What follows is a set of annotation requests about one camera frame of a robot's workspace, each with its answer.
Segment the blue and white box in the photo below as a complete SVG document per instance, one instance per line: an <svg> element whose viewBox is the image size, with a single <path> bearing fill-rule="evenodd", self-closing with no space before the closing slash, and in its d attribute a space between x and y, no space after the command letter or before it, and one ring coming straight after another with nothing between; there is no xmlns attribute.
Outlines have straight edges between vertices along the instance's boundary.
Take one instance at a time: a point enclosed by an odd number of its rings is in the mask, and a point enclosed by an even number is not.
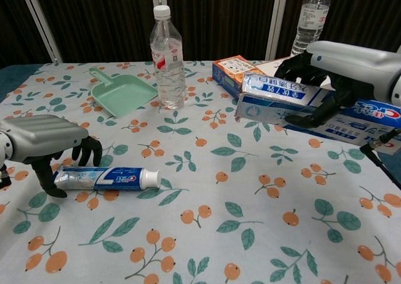
<svg viewBox="0 0 401 284"><path fill-rule="evenodd" d="M401 128L398 107L373 100L358 100L344 108L326 124L315 129L301 129L285 121L287 115L306 116L331 96L331 90L312 87L279 78L247 73L242 81L236 117L280 125L332 140L362 146L380 135ZM401 148L401 137L377 149L394 154Z"/></svg>

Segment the floral tablecloth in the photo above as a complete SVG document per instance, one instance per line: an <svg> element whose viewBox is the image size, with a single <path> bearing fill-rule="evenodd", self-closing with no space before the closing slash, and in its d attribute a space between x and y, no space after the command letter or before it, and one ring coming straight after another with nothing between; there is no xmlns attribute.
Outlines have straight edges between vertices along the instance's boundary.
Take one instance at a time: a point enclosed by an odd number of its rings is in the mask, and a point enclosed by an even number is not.
<svg viewBox="0 0 401 284"><path fill-rule="evenodd" d="M1 283L401 283L400 191L356 147L236 122L210 61L185 62L184 108L155 98L115 119L90 95L93 66L155 83L149 62L44 65L0 117L67 118L102 142L103 166L160 170L162 187L55 199L8 162Z"/></svg>

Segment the blue toothpaste tube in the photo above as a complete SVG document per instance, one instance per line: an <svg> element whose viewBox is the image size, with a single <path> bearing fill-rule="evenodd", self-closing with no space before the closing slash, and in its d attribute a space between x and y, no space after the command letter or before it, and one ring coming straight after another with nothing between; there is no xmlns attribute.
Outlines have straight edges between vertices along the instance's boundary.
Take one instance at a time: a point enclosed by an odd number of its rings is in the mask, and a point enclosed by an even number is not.
<svg viewBox="0 0 401 284"><path fill-rule="evenodd" d="M131 167L64 167L55 172L55 184L64 190L144 190L160 187L159 171Z"/></svg>

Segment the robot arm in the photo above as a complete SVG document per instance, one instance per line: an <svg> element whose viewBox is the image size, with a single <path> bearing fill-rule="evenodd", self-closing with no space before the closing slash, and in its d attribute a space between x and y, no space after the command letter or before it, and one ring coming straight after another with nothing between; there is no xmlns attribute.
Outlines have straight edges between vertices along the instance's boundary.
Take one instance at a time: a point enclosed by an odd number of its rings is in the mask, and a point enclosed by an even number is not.
<svg viewBox="0 0 401 284"><path fill-rule="evenodd" d="M305 129L323 125L359 98L401 106L401 55L359 46L316 41L282 62L275 77L320 86L330 78L335 93L312 115L290 115L286 121Z"/></svg>
<svg viewBox="0 0 401 284"><path fill-rule="evenodd" d="M88 135L88 131L63 118L52 115L19 117L0 121L0 188L11 184L5 160L31 164L44 191L54 197L66 193L54 184L50 167L52 159L59 159L63 151L73 148L72 158L84 166L93 151L93 164L99 166L102 145Z"/></svg>

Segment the mint green dustpan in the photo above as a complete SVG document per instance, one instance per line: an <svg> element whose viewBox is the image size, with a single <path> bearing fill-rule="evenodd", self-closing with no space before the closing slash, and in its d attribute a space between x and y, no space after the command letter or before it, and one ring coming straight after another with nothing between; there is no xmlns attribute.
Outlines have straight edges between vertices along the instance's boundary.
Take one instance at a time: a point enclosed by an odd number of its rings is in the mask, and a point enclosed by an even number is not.
<svg viewBox="0 0 401 284"><path fill-rule="evenodd" d="M157 90L136 76L109 77L98 68L89 73L100 81L91 89L93 98L116 118L120 118L157 96Z"/></svg>

